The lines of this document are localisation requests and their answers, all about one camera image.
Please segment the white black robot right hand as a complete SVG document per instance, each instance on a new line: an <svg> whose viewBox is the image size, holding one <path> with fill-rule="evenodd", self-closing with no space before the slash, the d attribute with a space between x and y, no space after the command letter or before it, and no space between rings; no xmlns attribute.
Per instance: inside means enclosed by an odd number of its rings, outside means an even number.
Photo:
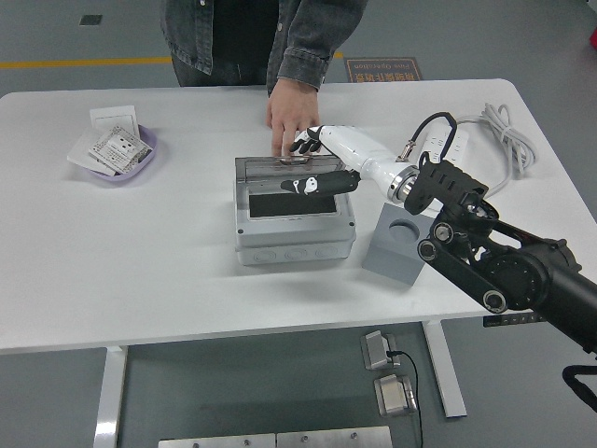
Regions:
<svg viewBox="0 0 597 448"><path fill-rule="evenodd" d="M298 180L285 180L281 189L303 196L334 196L356 190L360 180L372 180L393 203L404 202L419 173L387 147L351 126L311 127L296 137L292 152L307 155L324 147L346 168Z"/></svg>

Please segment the person's left hand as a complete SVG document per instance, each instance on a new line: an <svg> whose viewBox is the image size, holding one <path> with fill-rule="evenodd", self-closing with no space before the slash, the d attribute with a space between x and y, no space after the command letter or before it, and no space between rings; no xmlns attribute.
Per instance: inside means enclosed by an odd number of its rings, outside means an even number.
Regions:
<svg viewBox="0 0 597 448"><path fill-rule="evenodd" d="M320 124L318 90L301 81L279 78L268 100L266 123L271 128L272 156L286 156L297 132Z"/></svg>

